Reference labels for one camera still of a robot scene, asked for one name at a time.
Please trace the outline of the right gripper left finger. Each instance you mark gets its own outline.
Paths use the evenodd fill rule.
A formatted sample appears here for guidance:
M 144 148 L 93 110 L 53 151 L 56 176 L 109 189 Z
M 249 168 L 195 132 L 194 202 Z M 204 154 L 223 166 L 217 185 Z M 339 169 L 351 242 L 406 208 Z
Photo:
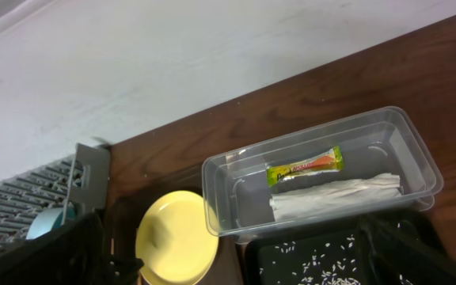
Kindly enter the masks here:
M 105 248 L 101 219 L 90 213 L 0 253 L 0 284 L 133 284 L 142 266 Z

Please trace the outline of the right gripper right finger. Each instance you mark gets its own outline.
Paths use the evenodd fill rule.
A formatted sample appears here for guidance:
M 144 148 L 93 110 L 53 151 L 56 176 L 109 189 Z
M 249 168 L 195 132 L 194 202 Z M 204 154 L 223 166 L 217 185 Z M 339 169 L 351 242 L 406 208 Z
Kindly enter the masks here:
M 456 284 L 456 261 L 373 215 L 359 218 L 357 239 L 381 268 L 413 284 Z

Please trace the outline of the light blue bowl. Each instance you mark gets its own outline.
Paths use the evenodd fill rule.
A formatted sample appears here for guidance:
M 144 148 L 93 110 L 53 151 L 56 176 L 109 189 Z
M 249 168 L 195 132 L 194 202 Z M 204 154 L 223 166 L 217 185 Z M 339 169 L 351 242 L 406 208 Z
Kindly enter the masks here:
M 68 207 L 66 210 L 63 207 L 47 209 L 39 213 L 32 221 L 25 239 L 34 240 L 51 230 L 60 228 L 65 222 L 75 220 L 76 216 L 73 207 Z

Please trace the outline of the leftover rice food waste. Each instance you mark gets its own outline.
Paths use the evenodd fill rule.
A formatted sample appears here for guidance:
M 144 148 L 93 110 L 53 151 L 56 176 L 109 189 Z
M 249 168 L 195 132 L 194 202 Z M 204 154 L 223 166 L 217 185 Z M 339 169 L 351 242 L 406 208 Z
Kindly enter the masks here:
M 410 284 L 402 275 L 377 276 L 375 262 L 359 253 L 353 229 L 318 235 L 273 237 L 253 241 L 246 248 L 251 284 Z

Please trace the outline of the yellow round plate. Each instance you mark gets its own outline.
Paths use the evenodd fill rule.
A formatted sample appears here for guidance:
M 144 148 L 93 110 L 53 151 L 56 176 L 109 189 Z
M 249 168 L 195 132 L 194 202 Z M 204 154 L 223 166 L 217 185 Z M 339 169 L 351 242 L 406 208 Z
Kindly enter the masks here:
M 211 268 L 218 247 L 219 238 L 207 230 L 203 198 L 175 191 L 146 211 L 136 233 L 135 256 L 150 285 L 194 285 Z

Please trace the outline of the white paper napkin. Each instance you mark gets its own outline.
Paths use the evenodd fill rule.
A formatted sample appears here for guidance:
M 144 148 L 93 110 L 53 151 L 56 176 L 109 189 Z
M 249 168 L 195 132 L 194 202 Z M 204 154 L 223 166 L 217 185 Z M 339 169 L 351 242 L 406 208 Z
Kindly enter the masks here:
M 269 205 L 277 222 L 323 215 L 401 196 L 401 178 L 382 173 L 370 179 L 338 180 L 272 195 Z

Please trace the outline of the green orange snack wrapper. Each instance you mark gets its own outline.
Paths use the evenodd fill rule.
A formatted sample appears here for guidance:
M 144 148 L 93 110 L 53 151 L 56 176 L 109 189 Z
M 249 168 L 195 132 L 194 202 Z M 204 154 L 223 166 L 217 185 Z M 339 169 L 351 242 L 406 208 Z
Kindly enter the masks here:
M 344 157 L 338 146 L 328 151 L 296 161 L 286 165 L 269 166 L 266 168 L 266 177 L 269 187 L 295 179 L 297 177 L 314 176 L 320 173 L 339 172 L 344 168 Z

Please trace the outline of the black waste tray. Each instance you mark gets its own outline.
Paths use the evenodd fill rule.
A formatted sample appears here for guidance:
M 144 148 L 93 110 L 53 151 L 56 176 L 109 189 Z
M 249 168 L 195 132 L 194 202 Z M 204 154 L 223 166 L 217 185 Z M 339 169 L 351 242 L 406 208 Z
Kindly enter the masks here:
M 250 285 L 456 284 L 456 261 L 423 214 L 401 209 L 251 241 L 243 273 Z

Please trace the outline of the clear plastic waste bin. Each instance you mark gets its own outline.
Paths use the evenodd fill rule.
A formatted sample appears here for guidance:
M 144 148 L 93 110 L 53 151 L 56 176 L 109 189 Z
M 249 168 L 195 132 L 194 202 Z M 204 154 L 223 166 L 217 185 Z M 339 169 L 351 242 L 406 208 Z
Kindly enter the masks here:
M 297 177 L 269 187 L 266 168 L 300 162 L 338 146 L 339 172 Z M 401 196 L 323 215 L 277 222 L 272 195 L 333 181 L 370 179 L 382 173 L 401 178 Z M 392 207 L 430 208 L 444 180 L 408 115 L 398 107 L 378 108 L 253 145 L 216 154 L 202 166 L 207 230 L 244 241 L 272 231 L 296 228 Z

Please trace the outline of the grey plastic dish rack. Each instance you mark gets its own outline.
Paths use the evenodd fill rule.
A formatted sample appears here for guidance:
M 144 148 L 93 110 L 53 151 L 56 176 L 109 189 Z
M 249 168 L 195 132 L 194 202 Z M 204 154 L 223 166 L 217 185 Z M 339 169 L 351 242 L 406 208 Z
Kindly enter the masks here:
M 1 181 L 0 253 L 31 241 L 29 227 L 47 209 L 73 207 L 76 219 L 105 209 L 110 161 L 109 150 L 79 143 L 69 157 Z

